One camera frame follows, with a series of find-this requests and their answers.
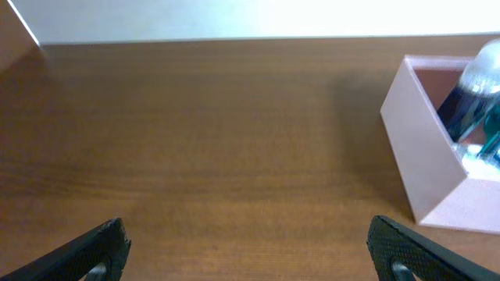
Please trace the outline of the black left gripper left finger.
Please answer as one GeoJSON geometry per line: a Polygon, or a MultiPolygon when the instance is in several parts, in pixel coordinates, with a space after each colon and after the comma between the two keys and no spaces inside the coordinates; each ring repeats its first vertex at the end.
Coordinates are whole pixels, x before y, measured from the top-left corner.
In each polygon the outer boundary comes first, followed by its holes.
{"type": "Polygon", "coordinates": [[[1,277],[9,281],[119,281],[130,253],[123,220],[110,219],[54,251],[1,277]]]}

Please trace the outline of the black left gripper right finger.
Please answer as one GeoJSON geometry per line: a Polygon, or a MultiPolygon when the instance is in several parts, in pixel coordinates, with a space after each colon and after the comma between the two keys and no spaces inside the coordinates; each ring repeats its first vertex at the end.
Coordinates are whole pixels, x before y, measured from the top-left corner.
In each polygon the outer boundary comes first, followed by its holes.
{"type": "Polygon", "coordinates": [[[498,273],[384,215],[372,218],[366,244],[379,280],[499,281],[498,273]]]}

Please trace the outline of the teal mouthwash bottle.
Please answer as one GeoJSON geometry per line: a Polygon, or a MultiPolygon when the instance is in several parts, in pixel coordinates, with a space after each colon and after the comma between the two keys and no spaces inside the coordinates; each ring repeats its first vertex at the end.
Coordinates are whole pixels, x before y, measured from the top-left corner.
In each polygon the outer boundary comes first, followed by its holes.
{"type": "Polygon", "coordinates": [[[478,153],[483,160],[493,158],[499,150],[499,112],[491,111],[484,122],[486,142],[478,153]]]}

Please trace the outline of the green white soap box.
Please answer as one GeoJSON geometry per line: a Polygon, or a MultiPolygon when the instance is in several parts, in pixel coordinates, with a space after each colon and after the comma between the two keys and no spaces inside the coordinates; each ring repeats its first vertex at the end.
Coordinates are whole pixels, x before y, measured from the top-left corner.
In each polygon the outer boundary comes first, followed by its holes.
{"type": "Polygon", "coordinates": [[[476,179],[499,181],[499,151],[483,157],[480,144],[455,144],[454,149],[466,173],[476,179]]]}

